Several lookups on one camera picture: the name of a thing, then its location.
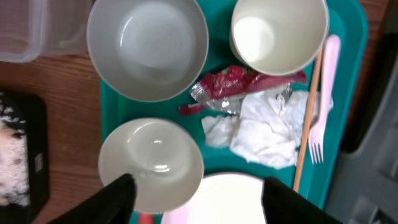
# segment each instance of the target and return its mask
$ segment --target clear plastic container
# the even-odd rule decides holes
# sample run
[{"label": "clear plastic container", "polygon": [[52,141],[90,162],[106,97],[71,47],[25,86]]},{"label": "clear plastic container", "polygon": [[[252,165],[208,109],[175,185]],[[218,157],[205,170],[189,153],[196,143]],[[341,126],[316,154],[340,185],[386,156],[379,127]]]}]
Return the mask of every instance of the clear plastic container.
[{"label": "clear plastic container", "polygon": [[0,0],[0,61],[87,52],[92,0]]}]

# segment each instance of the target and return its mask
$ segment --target plastic wrapper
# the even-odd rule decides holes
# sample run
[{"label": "plastic wrapper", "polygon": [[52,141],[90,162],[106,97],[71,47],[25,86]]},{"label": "plastic wrapper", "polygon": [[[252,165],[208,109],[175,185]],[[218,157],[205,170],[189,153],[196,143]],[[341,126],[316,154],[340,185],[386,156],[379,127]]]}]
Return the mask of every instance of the plastic wrapper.
[{"label": "plastic wrapper", "polygon": [[291,83],[307,83],[304,72],[276,77],[233,65],[217,74],[207,73],[194,84],[190,94],[198,103],[181,106],[180,115],[199,113],[205,107],[229,114],[239,114],[243,98],[248,93],[286,85],[283,95],[289,96],[292,91]]}]

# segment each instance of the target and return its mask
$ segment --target food tray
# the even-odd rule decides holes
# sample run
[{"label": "food tray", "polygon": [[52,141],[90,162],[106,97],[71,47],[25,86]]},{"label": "food tray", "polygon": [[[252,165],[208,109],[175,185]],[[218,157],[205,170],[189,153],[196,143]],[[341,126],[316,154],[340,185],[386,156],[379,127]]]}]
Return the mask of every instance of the food tray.
[{"label": "food tray", "polygon": [[[229,29],[236,0],[197,0],[205,14],[210,48],[203,73],[225,68],[237,63],[229,48]],[[357,0],[328,0],[330,10],[330,33],[341,38],[342,50],[333,89],[334,108],[331,110],[326,127],[324,151],[325,163],[312,165],[307,153],[299,193],[316,206],[322,208],[325,203],[333,166],[339,151],[345,122],[359,66],[368,38],[368,23],[361,5]],[[312,65],[305,69],[311,80]],[[204,116],[216,116],[219,113],[205,110],[199,114],[181,117],[178,106],[194,103],[188,90],[179,96],[160,103],[142,103],[129,100],[101,83],[101,109],[103,139],[126,121],[142,117],[169,119],[184,127],[196,140],[205,160],[205,173],[238,171],[258,177],[276,177],[284,184],[292,186],[295,167],[275,170],[259,164],[248,164],[228,149],[214,149],[205,144],[205,135],[201,127]]]}]

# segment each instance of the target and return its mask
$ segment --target rice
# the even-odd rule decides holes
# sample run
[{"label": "rice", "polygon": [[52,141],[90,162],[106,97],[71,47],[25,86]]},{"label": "rice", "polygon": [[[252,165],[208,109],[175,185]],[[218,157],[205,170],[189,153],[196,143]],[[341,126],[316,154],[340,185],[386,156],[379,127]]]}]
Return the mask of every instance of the rice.
[{"label": "rice", "polygon": [[0,116],[0,197],[26,206],[29,184],[25,136],[13,136],[17,131],[4,124],[8,120]]}]

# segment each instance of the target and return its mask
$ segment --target white plate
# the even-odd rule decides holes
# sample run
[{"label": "white plate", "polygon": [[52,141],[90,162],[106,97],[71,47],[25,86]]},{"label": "white plate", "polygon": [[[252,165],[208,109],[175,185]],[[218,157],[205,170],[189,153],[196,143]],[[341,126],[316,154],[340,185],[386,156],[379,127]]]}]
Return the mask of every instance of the white plate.
[{"label": "white plate", "polygon": [[127,122],[105,140],[98,170],[104,185],[125,173],[137,184],[135,209],[163,213],[187,202],[203,177],[199,147],[180,126],[144,118]]},{"label": "white plate", "polygon": [[218,174],[202,180],[182,207],[163,215],[162,224],[265,224],[262,180],[244,174]]}]

